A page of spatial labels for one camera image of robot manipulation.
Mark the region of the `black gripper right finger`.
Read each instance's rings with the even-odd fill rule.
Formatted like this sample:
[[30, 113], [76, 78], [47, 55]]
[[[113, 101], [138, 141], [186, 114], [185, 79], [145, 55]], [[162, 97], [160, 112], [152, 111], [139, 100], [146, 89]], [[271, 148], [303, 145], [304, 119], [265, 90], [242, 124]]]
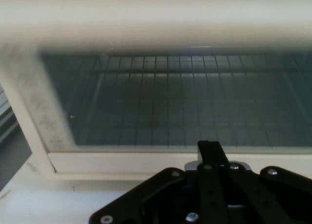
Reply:
[[207, 142], [207, 223], [311, 222], [311, 179], [275, 166], [256, 174], [229, 162], [218, 141]]

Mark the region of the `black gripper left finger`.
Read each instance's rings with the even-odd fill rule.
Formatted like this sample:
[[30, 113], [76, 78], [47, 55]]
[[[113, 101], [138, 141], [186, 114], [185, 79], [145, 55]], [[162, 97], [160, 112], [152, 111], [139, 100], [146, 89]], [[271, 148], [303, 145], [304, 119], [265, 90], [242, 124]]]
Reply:
[[192, 170], [166, 168], [91, 215], [91, 224], [225, 224], [221, 185], [227, 157], [217, 141], [199, 141]]

